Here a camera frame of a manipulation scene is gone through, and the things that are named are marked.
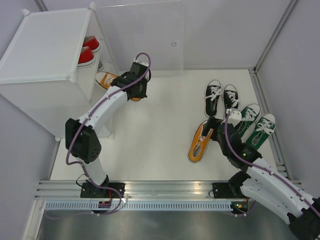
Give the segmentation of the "orange sneaker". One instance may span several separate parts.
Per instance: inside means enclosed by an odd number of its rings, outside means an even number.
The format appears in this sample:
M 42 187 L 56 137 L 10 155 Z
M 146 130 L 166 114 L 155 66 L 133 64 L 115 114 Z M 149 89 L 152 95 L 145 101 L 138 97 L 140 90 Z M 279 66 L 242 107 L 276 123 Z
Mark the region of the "orange sneaker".
M 206 150 L 206 147 L 207 147 L 209 141 L 211 140 L 210 136 L 208 136 L 208 137 L 202 136 L 202 130 L 204 127 L 204 123 L 206 123 L 206 122 L 207 122 L 207 120 L 203 121 L 198 126 L 198 128 L 194 134 L 193 140 L 191 142 L 190 149 L 188 152 L 188 159 L 192 163 L 198 163 L 202 159 L 204 152 Z
M 121 77 L 126 77 L 127 74 L 129 72 L 125 72 L 121 75 Z M 146 80 L 149 80 L 149 73 L 146 74 Z M 108 88 L 111 86 L 112 81 L 116 78 L 119 77 L 113 73 L 107 72 L 107 71 L 98 71 L 96 73 L 96 83 L 101 86 L 103 89 L 108 90 Z M 138 76 L 133 75 L 133 80 L 138 79 Z M 138 85 L 138 87 L 136 87 L 137 90 L 140 90 L 140 92 L 142 93 L 143 90 L 143 85 L 142 83 L 140 83 L 140 85 Z M 138 102 L 141 100 L 141 97 L 131 97 L 130 98 L 131 101 L 133 102 Z

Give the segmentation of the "black sneaker back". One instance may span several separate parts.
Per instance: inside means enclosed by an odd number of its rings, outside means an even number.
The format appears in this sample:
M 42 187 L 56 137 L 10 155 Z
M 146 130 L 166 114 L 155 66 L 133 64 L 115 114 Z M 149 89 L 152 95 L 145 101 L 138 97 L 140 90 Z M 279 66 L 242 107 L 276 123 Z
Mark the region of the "black sneaker back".
M 232 84 L 228 84 L 223 90 L 223 102 L 224 108 L 237 109 L 240 105 L 239 95 L 236 87 Z

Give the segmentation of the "grey sneaker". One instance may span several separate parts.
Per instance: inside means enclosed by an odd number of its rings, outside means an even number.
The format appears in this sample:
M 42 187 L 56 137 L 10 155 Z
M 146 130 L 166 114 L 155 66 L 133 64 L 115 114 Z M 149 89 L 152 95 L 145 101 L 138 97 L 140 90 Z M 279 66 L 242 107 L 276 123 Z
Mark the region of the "grey sneaker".
M 97 71 L 100 72 L 103 70 L 103 68 L 104 68 L 104 65 L 103 65 L 102 61 L 99 60 Z

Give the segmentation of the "red sneaker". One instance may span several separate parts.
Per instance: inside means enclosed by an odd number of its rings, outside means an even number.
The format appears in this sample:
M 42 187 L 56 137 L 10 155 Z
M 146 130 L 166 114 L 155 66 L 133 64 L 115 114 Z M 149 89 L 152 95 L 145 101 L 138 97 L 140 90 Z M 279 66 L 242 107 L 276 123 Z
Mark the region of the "red sneaker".
M 87 67 L 94 63 L 94 54 L 88 46 L 83 46 L 80 51 L 77 67 Z
M 100 50 L 100 42 L 94 35 L 86 36 L 83 40 L 83 47 L 88 47 L 92 51 L 92 53 L 96 53 Z

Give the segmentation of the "transparent cabinet door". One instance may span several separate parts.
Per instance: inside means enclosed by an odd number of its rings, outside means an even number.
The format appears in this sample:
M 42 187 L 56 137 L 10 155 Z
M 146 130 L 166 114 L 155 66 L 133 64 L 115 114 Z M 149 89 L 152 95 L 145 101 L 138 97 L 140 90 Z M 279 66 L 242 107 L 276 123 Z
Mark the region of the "transparent cabinet door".
M 97 15 L 118 72 L 128 71 L 135 58 L 151 60 L 158 75 L 183 71 L 186 8 L 181 1 L 104 6 Z

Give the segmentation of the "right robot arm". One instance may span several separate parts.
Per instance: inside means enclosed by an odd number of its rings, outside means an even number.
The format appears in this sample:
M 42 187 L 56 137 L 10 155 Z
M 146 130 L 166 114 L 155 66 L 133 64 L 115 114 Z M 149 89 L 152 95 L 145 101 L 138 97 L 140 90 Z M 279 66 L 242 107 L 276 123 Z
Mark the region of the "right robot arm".
M 243 195 L 260 203 L 280 217 L 299 240 L 320 238 L 320 199 L 290 182 L 243 143 L 233 124 L 210 117 L 202 124 L 200 135 L 218 142 L 222 154 L 239 170 L 228 181 L 231 196 Z

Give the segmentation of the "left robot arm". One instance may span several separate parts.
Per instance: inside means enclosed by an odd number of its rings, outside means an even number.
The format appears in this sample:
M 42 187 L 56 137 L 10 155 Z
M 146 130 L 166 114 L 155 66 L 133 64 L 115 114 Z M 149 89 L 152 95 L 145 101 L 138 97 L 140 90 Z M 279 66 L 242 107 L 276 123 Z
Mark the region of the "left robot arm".
M 147 96 L 147 84 L 151 79 L 150 64 L 134 61 L 129 71 L 116 76 L 105 73 L 101 84 L 106 93 L 83 116 L 69 118 L 65 123 L 66 164 L 81 165 L 87 177 L 81 186 L 81 198 L 111 198 L 122 193 L 109 186 L 109 177 L 103 170 L 99 155 L 102 145 L 98 138 L 104 124 L 129 100 Z

